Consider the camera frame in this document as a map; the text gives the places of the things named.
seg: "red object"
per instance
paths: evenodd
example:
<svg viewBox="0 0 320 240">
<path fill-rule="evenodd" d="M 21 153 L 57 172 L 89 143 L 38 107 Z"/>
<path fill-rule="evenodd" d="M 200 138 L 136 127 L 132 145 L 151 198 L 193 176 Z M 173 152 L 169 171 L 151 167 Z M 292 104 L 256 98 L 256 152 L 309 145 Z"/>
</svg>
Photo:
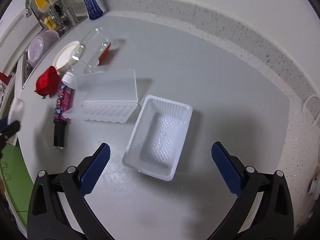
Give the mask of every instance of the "red object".
<svg viewBox="0 0 320 240">
<path fill-rule="evenodd" d="M 8 76 L 6 76 L 5 74 L 3 74 L 2 72 L 0 72 L 0 80 L 1 80 L 4 84 L 8 85 L 11 78 L 12 78 L 12 76 L 9 76 L 9 77 L 8 77 Z"/>
<path fill-rule="evenodd" d="M 54 66 L 50 66 L 36 82 L 35 92 L 43 97 L 51 95 L 58 90 L 60 76 Z"/>
</svg>

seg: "white bowl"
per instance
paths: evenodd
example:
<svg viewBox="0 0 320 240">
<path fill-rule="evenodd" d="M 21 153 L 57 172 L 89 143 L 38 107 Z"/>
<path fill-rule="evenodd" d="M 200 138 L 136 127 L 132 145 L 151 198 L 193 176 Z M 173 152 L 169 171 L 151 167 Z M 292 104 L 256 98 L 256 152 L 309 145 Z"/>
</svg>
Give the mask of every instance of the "white bowl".
<svg viewBox="0 0 320 240">
<path fill-rule="evenodd" d="M 172 180 L 191 114 L 191 106 L 147 96 L 122 163 L 149 176 Z"/>
</svg>

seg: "gray table surface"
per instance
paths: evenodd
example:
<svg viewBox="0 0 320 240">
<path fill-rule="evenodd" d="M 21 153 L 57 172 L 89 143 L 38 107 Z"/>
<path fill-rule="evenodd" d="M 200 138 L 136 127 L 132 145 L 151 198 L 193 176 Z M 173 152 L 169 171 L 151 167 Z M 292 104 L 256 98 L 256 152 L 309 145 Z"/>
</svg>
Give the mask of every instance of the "gray table surface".
<svg viewBox="0 0 320 240">
<path fill-rule="evenodd" d="M 175 177 L 166 182 L 122 165 L 139 114 L 126 123 L 70 120 L 66 149 L 53 149 L 56 95 L 41 99 L 36 79 L 59 50 L 81 40 L 93 27 L 105 28 L 122 47 L 110 53 L 104 70 L 134 68 L 140 105 L 148 94 L 193 107 Z M 232 195 L 211 159 L 221 141 L 244 165 L 273 173 L 288 125 L 289 99 L 247 63 L 191 34 L 137 19 L 103 16 L 85 20 L 51 50 L 29 79 L 20 98 L 26 103 L 18 133 L 33 181 L 40 170 L 64 171 L 92 155 L 102 142 L 111 159 L 85 198 L 117 240 L 207 239 L 233 205 Z M 71 225 L 80 230 L 62 194 Z"/>
</svg>

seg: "faucet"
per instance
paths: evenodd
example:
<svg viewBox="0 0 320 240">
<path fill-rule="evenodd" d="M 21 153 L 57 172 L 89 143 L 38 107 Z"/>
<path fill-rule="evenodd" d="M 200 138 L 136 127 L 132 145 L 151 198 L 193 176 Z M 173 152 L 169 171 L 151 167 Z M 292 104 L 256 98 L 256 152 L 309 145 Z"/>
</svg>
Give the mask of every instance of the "faucet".
<svg viewBox="0 0 320 240">
<path fill-rule="evenodd" d="M 30 17 L 32 15 L 32 10 L 30 8 L 30 3 L 32 0 L 26 0 L 26 17 Z M 63 8 L 64 13 L 66 14 L 66 17 L 71 21 L 72 25 L 75 26 L 78 22 L 76 15 L 72 8 L 67 6 L 65 0 L 61 0 L 61 5 Z"/>
</svg>

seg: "white plastic tray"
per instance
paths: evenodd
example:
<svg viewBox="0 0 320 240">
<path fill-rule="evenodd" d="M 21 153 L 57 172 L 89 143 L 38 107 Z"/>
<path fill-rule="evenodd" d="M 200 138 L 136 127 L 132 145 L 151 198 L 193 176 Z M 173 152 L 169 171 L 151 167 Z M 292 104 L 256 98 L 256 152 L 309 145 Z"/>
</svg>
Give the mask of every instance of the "white plastic tray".
<svg viewBox="0 0 320 240">
<path fill-rule="evenodd" d="M 65 118 L 124 123 L 137 107 L 134 69 L 76 76 L 76 85 L 73 107 Z"/>
<path fill-rule="evenodd" d="M 172 180 L 191 114 L 191 106 L 147 96 L 122 163 L 149 176 Z"/>
</svg>

